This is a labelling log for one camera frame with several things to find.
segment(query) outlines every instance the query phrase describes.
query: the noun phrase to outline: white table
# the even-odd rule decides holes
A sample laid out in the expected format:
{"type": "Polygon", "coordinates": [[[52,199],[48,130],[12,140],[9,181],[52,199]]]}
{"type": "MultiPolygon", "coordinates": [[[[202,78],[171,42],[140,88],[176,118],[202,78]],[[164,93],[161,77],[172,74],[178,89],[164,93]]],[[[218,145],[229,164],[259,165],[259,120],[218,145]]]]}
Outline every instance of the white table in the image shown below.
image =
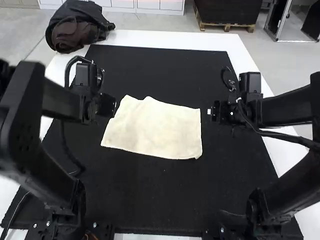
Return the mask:
{"type": "MultiPolygon", "coordinates": [[[[224,33],[190,33],[190,32],[165,32],[165,31],[138,31],[138,30],[115,30],[110,33],[106,41],[100,45],[130,46],[159,49],[185,49],[205,51],[227,51],[232,66],[237,75],[245,72],[259,72],[256,64],[248,53],[237,34],[224,33]]],[[[46,69],[45,75],[52,81],[64,85],[64,73],[67,62],[76,55],[85,56],[89,46],[68,54],[57,54],[46,69]]],[[[75,66],[70,71],[70,78],[75,75],[75,66]]],[[[262,77],[262,92],[264,97],[272,97],[274,94],[262,77]]],[[[46,135],[52,119],[42,117],[40,137],[46,135]]],[[[296,135],[293,127],[283,127],[277,131],[296,135]]],[[[306,154],[307,149],[303,146],[268,137],[263,138],[264,144],[272,160],[277,175],[280,177],[306,154]]],[[[8,207],[15,196],[18,185],[11,180],[0,178],[0,219],[4,217],[8,207]]],[[[320,204],[315,204],[296,214],[302,234],[305,240],[318,240],[320,236],[320,204]]],[[[8,233],[7,239],[23,240],[27,234],[26,230],[13,230],[8,233]]],[[[150,236],[139,236],[134,234],[117,234],[116,239],[135,240],[139,238],[150,238],[150,236]]],[[[179,238],[176,236],[153,236],[155,240],[168,240],[179,238]]]]}

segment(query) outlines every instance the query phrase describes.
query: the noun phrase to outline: floor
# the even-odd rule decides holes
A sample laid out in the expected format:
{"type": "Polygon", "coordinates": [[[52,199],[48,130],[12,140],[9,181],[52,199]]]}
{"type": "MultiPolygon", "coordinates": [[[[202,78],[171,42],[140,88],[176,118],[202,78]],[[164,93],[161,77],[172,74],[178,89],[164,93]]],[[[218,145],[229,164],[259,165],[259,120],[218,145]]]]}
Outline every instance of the floor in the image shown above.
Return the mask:
{"type": "MultiPolygon", "coordinates": [[[[48,65],[55,52],[48,47],[44,35],[53,13],[53,10],[0,8],[0,57],[12,64],[31,60],[48,65]]],[[[184,16],[120,12],[103,14],[115,23],[117,29],[200,32],[190,2],[185,5],[184,16]]],[[[320,43],[275,43],[263,30],[266,17],[266,13],[260,14],[254,33],[232,28],[230,34],[239,34],[275,95],[309,84],[310,74],[320,70],[320,43]]],[[[299,30],[298,21],[299,18],[291,14],[284,25],[281,40],[306,38],[299,30]]],[[[223,33],[223,30],[215,27],[205,32],[223,33]]],[[[312,137],[310,126],[297,126],[295,129],[299,135],[312,137]]]]}

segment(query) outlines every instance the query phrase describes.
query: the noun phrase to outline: black jacket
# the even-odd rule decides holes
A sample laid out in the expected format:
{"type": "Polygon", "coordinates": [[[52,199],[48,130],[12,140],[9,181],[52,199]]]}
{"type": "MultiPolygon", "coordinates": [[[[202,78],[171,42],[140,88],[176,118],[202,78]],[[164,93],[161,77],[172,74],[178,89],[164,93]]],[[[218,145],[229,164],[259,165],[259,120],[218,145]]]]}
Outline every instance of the black jacket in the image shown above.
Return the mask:
{"type": "Polygon", "coordinates": [[[105,40],[115,27],[93,1],[67,0],[50,19],[45,39],[53,50],[71,53],[84,44],[105,40]]]}

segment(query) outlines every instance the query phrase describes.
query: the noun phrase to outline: black rubber mat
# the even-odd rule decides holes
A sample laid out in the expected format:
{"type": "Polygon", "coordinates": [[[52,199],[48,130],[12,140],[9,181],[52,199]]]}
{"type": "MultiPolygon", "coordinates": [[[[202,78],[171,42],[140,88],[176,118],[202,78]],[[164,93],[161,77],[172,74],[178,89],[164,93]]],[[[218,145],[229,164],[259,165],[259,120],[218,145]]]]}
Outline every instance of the black rubber mat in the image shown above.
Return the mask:
{"type": "MultiPolygon", "coordinates": [[[[67,123],[72,152],[85,164],[86,220],[110,222],[118,232],[199,236],[217,227],[217,211],[244,214],[249,194],[277,179],[262,138],[250,131],[211,122],[214,100],[228,90],[220,80],[232,67],[226,52],[92,45],[86,57],[105,69],[103,91],[116,97],[151,96],[159,101],[201,109],[203,155],[169,160],[100,146],[108,119],[90,126],[67,123]]],[[[68,171],[59,125],[53,121],[43,144],[68,171]]],[[[23,192],[18,191],[2,226],[23,192]]],[[[29,199],[14,223],[29,228],[46,219],[44,206],[29,199]]],[[[294,221],[291,234],[300,234],[294,221]]]]}

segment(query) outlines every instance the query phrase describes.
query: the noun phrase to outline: towel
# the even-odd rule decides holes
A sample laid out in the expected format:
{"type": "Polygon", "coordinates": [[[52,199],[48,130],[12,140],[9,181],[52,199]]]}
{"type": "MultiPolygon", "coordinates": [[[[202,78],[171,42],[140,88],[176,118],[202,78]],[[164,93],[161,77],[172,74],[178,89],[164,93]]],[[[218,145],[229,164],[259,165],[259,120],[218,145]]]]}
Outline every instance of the towel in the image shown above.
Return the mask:
{"type": "Polygon", "coordinates": [[[165,159],[198,159],[200,109],[126,95],[106,126],[101,146],[165,159]]]}

